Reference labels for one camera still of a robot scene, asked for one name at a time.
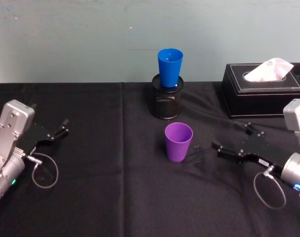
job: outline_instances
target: purple plastic cup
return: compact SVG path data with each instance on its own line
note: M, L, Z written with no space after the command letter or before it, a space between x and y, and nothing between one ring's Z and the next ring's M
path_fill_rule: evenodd
M193 131L185 123L174 122L165 128L166 153L169 160L181 162L184 160L190 141L193 137Z

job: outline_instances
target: plastic cup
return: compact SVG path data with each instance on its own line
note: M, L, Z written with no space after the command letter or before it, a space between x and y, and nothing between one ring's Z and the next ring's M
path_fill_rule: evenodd
M174 122L165 128L166 153L169 160L181 162L184 160L190 141L193 137L193 131L185 123Z
M175 48L158 52L160 83L164 87L174 87L178 83L183 53Z

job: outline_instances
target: black tablecloth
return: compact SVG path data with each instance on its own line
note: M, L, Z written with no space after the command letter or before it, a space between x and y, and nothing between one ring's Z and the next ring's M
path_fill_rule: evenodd
M288 203L270 210L253 190L263 168L238 166L209 149L214 139L234 146L245 137L232 127L219 87L185 83L181 115L165 121L148 110L149 83L0 84L0 113L17 99L37 103L35 121L47 127L70 120L69 136L47 150L59 165L57 185L37 188L27 165L0 201L0 236L300 237L295 191L282 184ZM209 149L203 162L167 159L164 128L173 121L194 131L189 154L193 145ZM282 118L248 121L266 131L271 144L300 151ZM276 188L268 187L279 202Z

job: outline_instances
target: wall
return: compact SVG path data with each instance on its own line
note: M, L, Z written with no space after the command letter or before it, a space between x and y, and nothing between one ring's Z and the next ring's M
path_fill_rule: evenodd
M185 81L300 62L300 0L0 0L0 82L149 81L165 47Z

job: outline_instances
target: blue plastic cup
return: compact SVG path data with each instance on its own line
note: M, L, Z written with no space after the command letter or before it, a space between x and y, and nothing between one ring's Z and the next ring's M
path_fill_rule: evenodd
M183 53L175 48L158 52L160 83L164 87L174 87L179 80Z

